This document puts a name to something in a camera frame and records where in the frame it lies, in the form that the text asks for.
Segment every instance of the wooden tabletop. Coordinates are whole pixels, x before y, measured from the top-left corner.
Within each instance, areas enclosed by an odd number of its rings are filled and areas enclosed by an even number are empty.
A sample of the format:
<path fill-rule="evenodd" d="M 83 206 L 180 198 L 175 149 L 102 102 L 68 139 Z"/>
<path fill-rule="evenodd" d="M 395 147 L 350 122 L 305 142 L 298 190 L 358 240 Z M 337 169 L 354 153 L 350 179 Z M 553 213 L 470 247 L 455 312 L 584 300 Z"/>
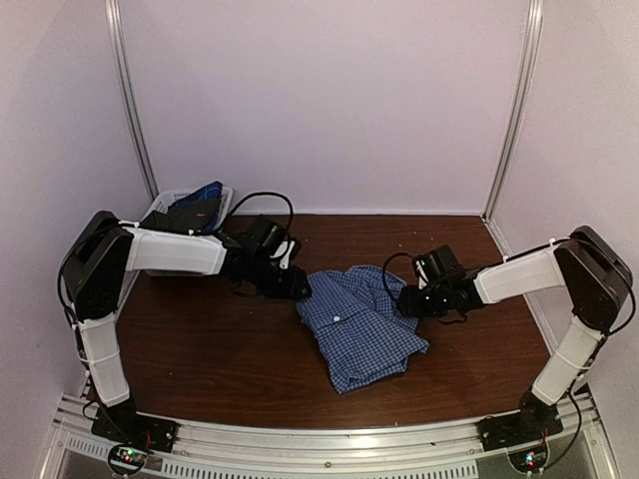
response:
<path fill-rule="evenodd" d="M 236 219 L 242 228 L 249 218 Z M 308 273 L 382 265 L 392 253 L 448 243 L 467 266 L 499 260 L 479 218 L 297 216 Z M 389 269 L 415 282 L 406 259 Z M 264 427 L 430 423 L 517 407 L 548 353 L 521 297 L 465 324 L 424 320 L 427 354 L 403 375 L 338 395 L 313 334 L 286 300 L 231 295 L 220 277 L 140 274 L 118 322 L 125 372 L 143 412 Z"/>

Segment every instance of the pink wall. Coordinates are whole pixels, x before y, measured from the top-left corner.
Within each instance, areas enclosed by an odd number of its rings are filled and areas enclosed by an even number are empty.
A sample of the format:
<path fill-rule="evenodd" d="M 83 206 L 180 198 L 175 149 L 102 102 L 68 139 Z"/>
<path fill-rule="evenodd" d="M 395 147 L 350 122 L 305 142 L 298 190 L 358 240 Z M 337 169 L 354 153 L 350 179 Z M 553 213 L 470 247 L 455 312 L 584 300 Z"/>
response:
<path fill-rule="evenodd" d="M 123 2 L 161 189 L 299 211 L 480 213 L 527 0 Z M 246 211 L 281 209 L 251 202 Z"/>
<path fill-rule="evenodd" d="M 148 204 L 104 2 L 0 2 L 0 477 L 35 471 L 82 370 L 57 303 L 59 261 L 98 209 Z"/>
<path fill-rule="evenodd" d="M 547 1 L 537 70 L 495 220 L 515 251 L 595 227 L 639 281 L 639 3 Z M 559 339 L 562 291 L 539 294 Z M 610 340 L 591 385 L 622 477 L 636 477 L 639 319 Z"/>

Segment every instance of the blue cloth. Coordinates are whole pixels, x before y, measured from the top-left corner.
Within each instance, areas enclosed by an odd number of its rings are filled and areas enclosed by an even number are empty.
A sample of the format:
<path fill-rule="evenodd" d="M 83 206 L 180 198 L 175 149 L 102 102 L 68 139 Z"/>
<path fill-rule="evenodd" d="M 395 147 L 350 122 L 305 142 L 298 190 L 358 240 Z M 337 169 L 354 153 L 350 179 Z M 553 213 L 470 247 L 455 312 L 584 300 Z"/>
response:
<path fill-rule="evenodd" d="M 215 230 L 215 226 L 218 223 L 218 212 L 220 208 L 220 202 L 222 201 L 222 183 L 213 182 L 205 187 L 201 187 L 196 192 L 191 193 L 187 197 L 175 200 L 172 205 L 169 206 L 169 211 L 174 207 L 183 207 L 195 202 L 201 202 L 203 200 L 218 200 L 218 211 L 213 214 L 211 220 L 202 228 L 203 234 L 211 234 Z"/>
<path fill-rule="evenodd" d="M 428 343 L 414 332 L 417 319 L 402 316 L 381 282 L 381 268 L 353 266 L 347 272 L 309 276 L 313 296 L 298 302 L 302 322 L 315 334 L 339 394 L 405 372 L 408 357 Z M 397 297 L 405 282 L 388 273 Z"/>

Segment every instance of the mounting plate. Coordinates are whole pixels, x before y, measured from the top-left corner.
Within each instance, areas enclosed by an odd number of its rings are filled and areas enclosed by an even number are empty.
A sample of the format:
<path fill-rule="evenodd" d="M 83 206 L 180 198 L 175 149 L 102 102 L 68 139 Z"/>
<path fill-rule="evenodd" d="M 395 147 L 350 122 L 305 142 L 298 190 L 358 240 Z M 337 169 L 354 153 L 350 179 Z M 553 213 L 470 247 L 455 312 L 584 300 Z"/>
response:
<path fill-rule="evenodd" d="M 556 407 L 554 417 L 558 417 Z M 548 436 L 563 431 L 561 420 L 554 419 L 554 417 L 547 424 Z M 521 427 L 521 412 L 487 417 L 479 421 L 477 429 L 479 429 L 484 451 L 518 446 L 526 442 L 541 441 L 543 439 L 543 431 L 526 431 Z"/>
<path fill-rule="evenodd" d="M 178 424 L 174 421 L 136 414 L 134 418 L 134 430 L 140 431 L 140 434 L 137 437 L 131 438 L 131 445 L 136 449 L 146 450 L 148 441 L 147 431 L 149 431 L 152 450 L 172 452 L 177 429 Z M 122 434 L 116 430 L 102 409 L 98 409 L 96 419 L 91 426 L 91 433 L 112 441 L 122 441 Z"/>

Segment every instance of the plastic basket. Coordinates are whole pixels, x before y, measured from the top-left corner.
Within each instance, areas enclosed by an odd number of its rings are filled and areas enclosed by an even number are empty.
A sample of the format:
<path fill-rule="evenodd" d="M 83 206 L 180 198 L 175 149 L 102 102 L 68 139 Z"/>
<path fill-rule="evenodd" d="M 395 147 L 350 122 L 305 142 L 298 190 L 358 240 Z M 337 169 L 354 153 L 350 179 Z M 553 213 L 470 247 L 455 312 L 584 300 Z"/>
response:
<path fill-rule="evenodd" d="M 187 197 L 188 195 L 195 192 L 196 190 L 197 189 L 178 189 L 178 190 L 168 190 L 166 192 L 161 192 L 155 198 L 155 200 L 151 203 L 151 206 L 147 210 L 145 217 L 148 216 L 151 212 L 166 213 L 169 210 L 170 205 L 172 205 L 177 200 L 181 200 L 182 198 Z M 233 199 L 233 189 L 223 185 L 222 194 L 220 196 L 220 210 L 218 212 L 218 221 L 216 222 L 216 227 L 220 225 L 220 223 L 224 220 L 225 216 L 229 212 L 229 207 L 231 206 L 232 199 Z M 199 276 L 200 275 L 197 272 L 158 271 L 154 269 L 148 269 L 146 273 L 149 276 Z"/>

